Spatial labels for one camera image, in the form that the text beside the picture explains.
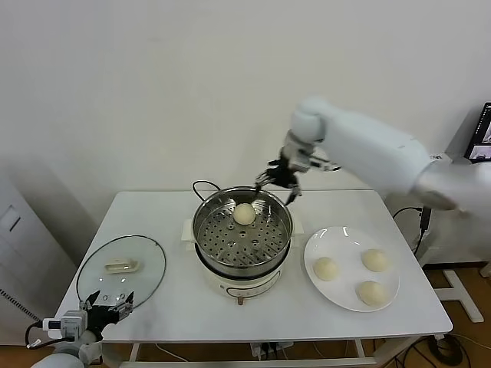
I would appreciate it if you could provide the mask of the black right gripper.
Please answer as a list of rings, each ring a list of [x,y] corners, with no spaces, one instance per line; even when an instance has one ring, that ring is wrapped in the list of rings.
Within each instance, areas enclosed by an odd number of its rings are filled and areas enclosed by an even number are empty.
[[[285,202],[286,205],[292,204],[302,195],[302,189],[298,183],[295,171],[290,169],[288,159],[281,153],[278,159],[268,162],[268,168],[261,172],[254,181],[254,198],[256,198],[262,188],[268,184],[289,189],[290,194]]]

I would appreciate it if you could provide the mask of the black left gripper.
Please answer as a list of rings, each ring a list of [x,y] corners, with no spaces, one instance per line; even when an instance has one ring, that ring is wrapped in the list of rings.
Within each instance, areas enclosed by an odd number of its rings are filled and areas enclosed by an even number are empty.
[[[133,311],[133,291],[115,306],[95,305],[100,292],[95,291],[85,301],[79,303],[79,308],[87,311],[88,330],[103,330],[109,324],[117,324]]]

